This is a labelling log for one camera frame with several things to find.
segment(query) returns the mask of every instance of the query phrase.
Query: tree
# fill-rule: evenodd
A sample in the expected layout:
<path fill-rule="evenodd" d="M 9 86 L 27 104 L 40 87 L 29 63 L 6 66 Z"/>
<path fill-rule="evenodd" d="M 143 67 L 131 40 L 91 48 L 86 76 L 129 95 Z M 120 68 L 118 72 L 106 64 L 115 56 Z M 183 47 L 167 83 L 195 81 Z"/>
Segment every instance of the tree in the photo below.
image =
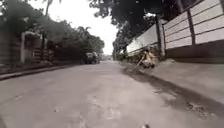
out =
<path fill-rule="evenodd" d="M 54 51 L 57 60 L 81 60 L 86 52 L 102 52 L 104 42 L 91 35 L 88 27 L 72 28 L 66 20 L 56 22 L 45 16 L 43 10 L 34 9 L 27 1 L 4 0 L 2 7 L 1 30 L 8 30 L 18 39 L 27 30 L 43 30 L 49 40 L 48 48 Z"/>
<path fill-rule="evenodd" d="M 96 17 L 111 16 L 111 23 L 119 29 L 114 46 L 116 50 L 125 49 L 135 37 L 146 31 L 157 14 L 166 20 L 176 17 L 180 11 L 180 0 L 89 0 L 89 6 L 97 8 Z"/>
<path fill-rule="evenodd" d="M 45 16 L 47 17 L 48 16 L 49 7 L 53 3 L 53 0 L 43 0 L 43 2 L 47 2 L 46 12 L 45 12 Z M 44 44 L 45 44 L 45 33 L 43 31 L 43 33 L 42 33 L 42 44 L 41 44 L 41 59 L 43 59 Z"/>
<path fill-rule="evenodd" d="M 34 9 L 28 3 L 19 0 L 4 0 L 2 8 L 1 29 L 18 38 L 22 32 L 34 29 L 37 19 L 43 16 L 41 9 Z"/>

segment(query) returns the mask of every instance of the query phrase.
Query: concrete road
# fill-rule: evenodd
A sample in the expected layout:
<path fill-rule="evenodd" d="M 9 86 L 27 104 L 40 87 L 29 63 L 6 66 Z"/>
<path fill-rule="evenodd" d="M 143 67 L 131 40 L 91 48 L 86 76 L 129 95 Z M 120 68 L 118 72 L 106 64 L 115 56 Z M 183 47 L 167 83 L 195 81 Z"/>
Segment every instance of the concrete road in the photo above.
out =
<path fill-rule="evenodd" d="M 83 65 L 0 82 L 0 128 L 222 128 L 217 116 L 167 104 L 148 82 L 116 62 Z"/>

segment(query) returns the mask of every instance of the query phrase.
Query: wall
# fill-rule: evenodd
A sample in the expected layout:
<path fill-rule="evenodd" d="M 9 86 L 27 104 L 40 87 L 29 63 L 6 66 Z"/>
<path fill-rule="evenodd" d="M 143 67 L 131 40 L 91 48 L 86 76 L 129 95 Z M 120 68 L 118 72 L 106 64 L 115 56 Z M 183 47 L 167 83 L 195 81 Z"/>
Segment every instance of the wall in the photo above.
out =
<path fill-rule="evenodd" d="M 0 64 L 19 61 L 19 43 L 7 32 L 0 31 Z"/>
<path fill-rule="evenodd" d="M 167 57 L 224 57 L 221 0 L 204 0 L 164 25 Z"/>
<path fill-rule="evenodd" d="M 141 49 L 158 42 L 156 25 L 153 25 L 145 33 L 134 39 L 131 44 L 127 46 L 128 53 Z"/>

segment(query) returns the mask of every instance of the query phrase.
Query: person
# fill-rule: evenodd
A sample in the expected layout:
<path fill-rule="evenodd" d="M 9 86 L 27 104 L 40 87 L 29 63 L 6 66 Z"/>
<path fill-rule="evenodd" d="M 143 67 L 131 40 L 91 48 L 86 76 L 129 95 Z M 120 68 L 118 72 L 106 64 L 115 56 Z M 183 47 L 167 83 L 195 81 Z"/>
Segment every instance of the person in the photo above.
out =
<path fill-rule="evenodd" d="M 148 49 L 146 49 L 137 66 L 143 64 L 145 68 L 153 68 L 155 66 L 154 58 L 155 56 Z"/>

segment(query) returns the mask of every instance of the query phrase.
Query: street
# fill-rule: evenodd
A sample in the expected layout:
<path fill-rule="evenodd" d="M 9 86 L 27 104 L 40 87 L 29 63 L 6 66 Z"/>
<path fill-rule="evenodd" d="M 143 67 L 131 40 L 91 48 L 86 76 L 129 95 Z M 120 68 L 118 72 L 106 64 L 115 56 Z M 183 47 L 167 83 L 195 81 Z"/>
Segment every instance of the street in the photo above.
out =
<path fill-rule="evenodd" d="M 0 128 L 222 128 L 169 105 L 175 100 L 118 62 L 81 65 L 0 82 Z"/>

